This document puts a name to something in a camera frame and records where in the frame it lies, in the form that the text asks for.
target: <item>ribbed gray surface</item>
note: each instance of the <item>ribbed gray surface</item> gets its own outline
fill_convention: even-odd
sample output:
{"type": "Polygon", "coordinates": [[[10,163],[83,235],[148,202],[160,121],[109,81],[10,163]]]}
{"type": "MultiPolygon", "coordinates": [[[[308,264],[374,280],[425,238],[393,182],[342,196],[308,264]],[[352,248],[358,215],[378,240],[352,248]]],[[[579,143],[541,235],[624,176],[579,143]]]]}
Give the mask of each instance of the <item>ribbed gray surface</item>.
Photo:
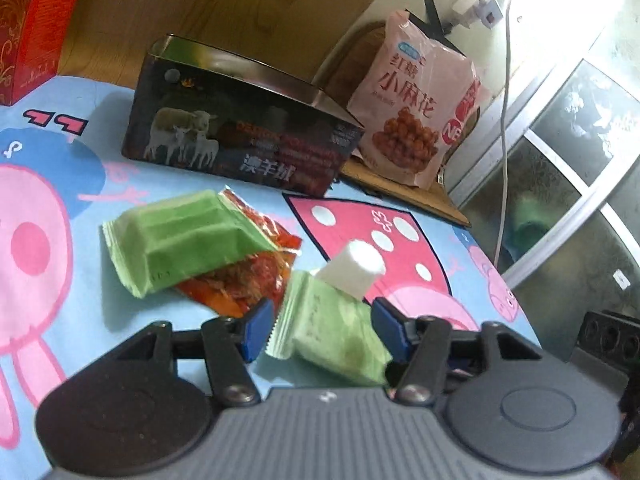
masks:
{"type": "MultiPolygon", "coordinates": [[[[183,459],[160,471],[130,478],[506,480],[526,477],[505,473],[469,456],[449,438],[429,410],[394,404],[382,389],[347,388],[272,390],[267,401],[254,408],[223,413],[214,431],[183,459]]],[[[592,468],[562,478],[604,480],[610,476],[599,468],[592,468]]],[[[63,471],[54,471],[47,477],[47,480],[81,479],[88,480],[63,471]]]]}

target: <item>green wrapper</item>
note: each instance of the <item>green wrapper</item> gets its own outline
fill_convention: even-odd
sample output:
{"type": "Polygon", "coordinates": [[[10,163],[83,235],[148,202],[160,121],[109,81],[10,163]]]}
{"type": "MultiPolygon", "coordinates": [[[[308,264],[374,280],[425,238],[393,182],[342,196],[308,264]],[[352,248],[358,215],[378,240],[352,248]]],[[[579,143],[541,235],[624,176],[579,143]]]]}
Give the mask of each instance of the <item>green wrapper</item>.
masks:
{"type": "Polygon", "coordinates": [[[301,270],[291,274],[266,353],[298,354],[362,385],[385,384],[391,361],[371,327],[369,305],[301,270]]]}
{"type": "Polygon", "coordinates": [[[278,250],[229,199],[210,190],[129,209],[102,231],[120,281],[136,298],[278,250]]]}

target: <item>red box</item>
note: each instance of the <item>red box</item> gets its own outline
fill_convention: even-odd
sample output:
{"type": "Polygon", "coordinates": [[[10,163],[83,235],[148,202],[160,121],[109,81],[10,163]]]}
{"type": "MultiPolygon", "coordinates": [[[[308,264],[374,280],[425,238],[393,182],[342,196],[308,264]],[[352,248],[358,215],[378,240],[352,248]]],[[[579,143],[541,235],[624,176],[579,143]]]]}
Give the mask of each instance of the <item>red box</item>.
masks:
{"type": "Polygon", "coordinates": [[[0,0],[0,104],[14,104],[56,75],[75,3],[0,0]]]}

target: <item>blue logo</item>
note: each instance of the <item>blue logo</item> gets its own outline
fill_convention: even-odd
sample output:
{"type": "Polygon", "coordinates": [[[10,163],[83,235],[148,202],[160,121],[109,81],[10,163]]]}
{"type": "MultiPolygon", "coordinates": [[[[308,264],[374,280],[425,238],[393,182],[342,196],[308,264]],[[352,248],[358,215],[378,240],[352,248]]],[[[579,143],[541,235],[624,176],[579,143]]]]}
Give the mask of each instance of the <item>blue logo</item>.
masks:
{"type": "Polygon", "coordinates": [[[402,43],[398,44],[398,48],[404,52],[405,54],[407,54],[407,56],[415,59],[415,60],[419,60],[420,59],[420,54],[418,53],[417,50],[415,50],[410,44],[405,43],[404,41],[402,43]]]}

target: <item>white bottle cap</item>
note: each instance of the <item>white bottle cap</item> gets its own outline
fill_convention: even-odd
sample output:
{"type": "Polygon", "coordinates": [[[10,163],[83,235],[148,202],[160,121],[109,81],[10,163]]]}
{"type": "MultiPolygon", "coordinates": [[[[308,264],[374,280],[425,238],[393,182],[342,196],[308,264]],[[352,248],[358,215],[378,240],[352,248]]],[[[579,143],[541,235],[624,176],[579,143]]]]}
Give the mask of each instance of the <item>white bottle cap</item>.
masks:
{"type": "Polygon", "coordinates": [[[361,300],[385,272],[385,261],[375,247],[352,240],[318,270],[316,278],[361,300]]]}

